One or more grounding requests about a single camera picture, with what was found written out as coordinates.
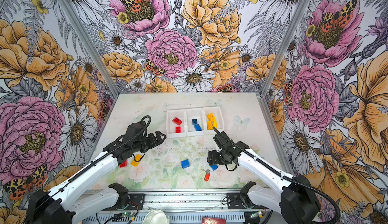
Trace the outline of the white three-compartment bin tray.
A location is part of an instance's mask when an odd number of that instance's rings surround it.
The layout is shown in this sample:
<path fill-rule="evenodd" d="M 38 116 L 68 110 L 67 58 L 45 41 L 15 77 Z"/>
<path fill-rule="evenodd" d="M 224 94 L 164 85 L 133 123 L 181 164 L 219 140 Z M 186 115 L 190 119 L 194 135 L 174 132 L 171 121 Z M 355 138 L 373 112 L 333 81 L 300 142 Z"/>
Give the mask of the white three-compartment bin tray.
<path fill-rule="evenodd" d="M 222 132 L 224 118 L 219 106 L 175 109 L 166 112 L 167 137 L 183 138 L 215 134 L 214 127 Z"/>

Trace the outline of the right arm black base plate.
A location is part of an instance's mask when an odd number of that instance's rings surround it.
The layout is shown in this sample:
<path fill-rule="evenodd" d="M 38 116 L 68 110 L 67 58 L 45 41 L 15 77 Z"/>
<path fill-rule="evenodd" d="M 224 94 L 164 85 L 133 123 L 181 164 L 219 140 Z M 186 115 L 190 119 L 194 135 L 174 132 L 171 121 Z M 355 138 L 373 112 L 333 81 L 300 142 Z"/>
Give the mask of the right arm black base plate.
<path fill-rule="evenodd" d="M 248 199 L 240 193 L 227 193 L 226 205 L 228 209 L 264 209 L 263 206 L 255 205 L 248 201 Z"/>

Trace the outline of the yellow lego brick top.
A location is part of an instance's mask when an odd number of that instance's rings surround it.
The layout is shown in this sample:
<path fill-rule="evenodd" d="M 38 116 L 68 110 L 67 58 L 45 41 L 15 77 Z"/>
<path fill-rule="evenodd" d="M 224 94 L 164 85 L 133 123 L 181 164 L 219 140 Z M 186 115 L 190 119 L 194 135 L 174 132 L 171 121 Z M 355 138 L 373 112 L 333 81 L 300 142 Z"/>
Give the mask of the yellow lego brick top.
<path fill-rule="evenodd" d="M 208 121 L 214 122 L 215 121 L 215 116 L 213 113 L 207 114 L 207 119 Z"/>

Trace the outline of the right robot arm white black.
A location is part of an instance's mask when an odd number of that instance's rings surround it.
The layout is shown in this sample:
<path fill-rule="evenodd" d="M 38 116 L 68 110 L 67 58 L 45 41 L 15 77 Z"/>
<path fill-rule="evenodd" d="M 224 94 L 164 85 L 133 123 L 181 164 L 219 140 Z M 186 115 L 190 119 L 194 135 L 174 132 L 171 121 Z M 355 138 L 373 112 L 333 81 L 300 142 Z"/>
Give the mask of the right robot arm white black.
<path fill-rule="evenodd" d="M 266 185 L 248 182 L 240 189 L 239 200 L 245 208 L 265 207 L 281 214 L 288 224 L 312 223 L 321 206 L 307 180 L 294 184 L 293 175 L 276 168 L 245 143 L 234 143 L 226 132 L 216 131 L 213 140 L 219 149 L 208 152 L 210 165 L 224 165 L 228 171 L 243 168 Z"/>

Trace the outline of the red lego brick long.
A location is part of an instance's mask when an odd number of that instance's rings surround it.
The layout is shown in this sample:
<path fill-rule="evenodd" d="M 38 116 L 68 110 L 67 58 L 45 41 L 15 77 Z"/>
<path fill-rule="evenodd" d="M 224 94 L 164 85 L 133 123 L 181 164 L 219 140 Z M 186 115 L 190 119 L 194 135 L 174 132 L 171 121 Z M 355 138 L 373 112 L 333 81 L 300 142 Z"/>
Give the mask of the red lego brick long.
<path fill-rule="evenodd" d="M 177 124 L 178 126 L 182 124 L 182 121 L 181 121 L 180 119 L 176 118 L 176 117 L 175 117 L 172 121 L 173 121 L 175 124 Z"/>

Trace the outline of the yellow orange lego brick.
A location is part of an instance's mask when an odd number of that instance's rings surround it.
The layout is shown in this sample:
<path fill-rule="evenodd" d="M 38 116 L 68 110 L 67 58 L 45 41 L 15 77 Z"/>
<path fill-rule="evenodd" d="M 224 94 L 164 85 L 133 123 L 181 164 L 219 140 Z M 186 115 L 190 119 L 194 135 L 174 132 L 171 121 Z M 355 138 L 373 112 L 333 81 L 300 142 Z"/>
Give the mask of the yellow orange lego brick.
<path fill-rule="evenodd" d="M 209 131 L 213 130 L 213 122 L 212 121 L 207 121 L 207 130 L 209 130 Z"/>

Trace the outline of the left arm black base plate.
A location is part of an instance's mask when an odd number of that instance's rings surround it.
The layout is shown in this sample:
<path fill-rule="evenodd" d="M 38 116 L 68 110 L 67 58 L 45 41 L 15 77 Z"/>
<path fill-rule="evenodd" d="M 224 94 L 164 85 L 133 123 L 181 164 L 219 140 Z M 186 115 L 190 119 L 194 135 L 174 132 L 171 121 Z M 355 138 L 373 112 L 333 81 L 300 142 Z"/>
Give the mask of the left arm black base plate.
<path fill-rule="evenodd" d="M 120 195 L 116 204 L 112 207 L 113 210 L 142 210 L 145 194 L 129 193 Z"/>

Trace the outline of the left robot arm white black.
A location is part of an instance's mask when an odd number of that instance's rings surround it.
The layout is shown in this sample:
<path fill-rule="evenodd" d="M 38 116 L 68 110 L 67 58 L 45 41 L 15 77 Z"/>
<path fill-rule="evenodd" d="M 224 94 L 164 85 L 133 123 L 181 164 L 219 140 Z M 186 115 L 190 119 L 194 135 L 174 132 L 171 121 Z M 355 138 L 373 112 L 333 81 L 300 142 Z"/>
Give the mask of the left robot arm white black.
<path fill-rule="evenodd" d="M 128 189 L 118 183 L 87 198 L 80 197 L 135 153 L 146 153 L 164 143 L 165 134 L 160 131 L 148 133 L 147 128 L 148 123 L 143 120 L 131 124 L 124 135 L 108 144 L 76 174 L 46 192 L 35 192 L 29 200 L 25 223 L 76 224 L 107 208 L 126 209 L 130 204 Z"/>

